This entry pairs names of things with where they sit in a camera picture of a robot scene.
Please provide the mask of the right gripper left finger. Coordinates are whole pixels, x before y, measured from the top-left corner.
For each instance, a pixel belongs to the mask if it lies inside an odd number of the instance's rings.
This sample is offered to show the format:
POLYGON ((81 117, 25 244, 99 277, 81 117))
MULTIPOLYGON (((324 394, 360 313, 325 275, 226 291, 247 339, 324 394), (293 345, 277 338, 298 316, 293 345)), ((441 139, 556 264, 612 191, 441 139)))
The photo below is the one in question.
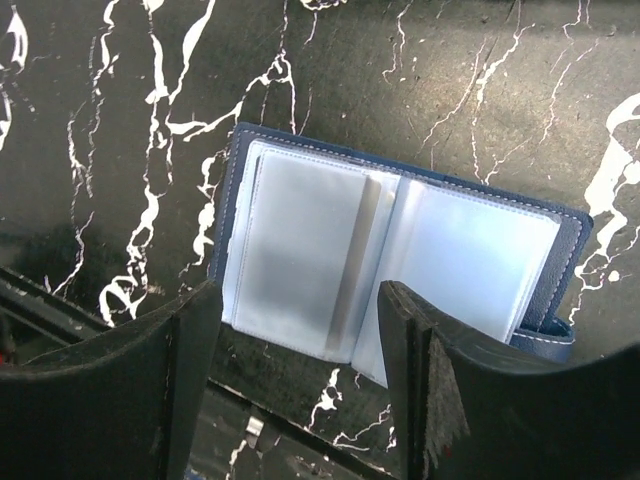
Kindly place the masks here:
POLYGON ((2 478, 183 478, 222 306, 206 281, 124 325, 2 366, 2 478))

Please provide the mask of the blue card holder wallet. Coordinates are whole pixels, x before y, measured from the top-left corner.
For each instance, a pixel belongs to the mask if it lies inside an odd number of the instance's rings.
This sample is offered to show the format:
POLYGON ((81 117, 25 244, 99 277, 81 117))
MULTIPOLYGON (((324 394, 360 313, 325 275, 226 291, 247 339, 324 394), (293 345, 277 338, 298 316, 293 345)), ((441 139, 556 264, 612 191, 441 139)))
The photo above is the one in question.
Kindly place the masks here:
POLYGON ((585 212, 250 123, 233 132, 211 277, 234 330, 387 382, 377 295, 556 362, 585 212))

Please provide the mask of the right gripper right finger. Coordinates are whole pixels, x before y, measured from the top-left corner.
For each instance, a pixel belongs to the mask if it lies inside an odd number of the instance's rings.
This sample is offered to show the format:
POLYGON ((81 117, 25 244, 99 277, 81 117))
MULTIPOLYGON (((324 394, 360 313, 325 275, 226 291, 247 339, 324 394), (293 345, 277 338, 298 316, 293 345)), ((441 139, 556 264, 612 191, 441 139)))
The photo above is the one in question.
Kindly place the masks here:
POLYGON ((635 479, 639 349, 564 367, 385 281, 378 322, 405 479, 635 479))

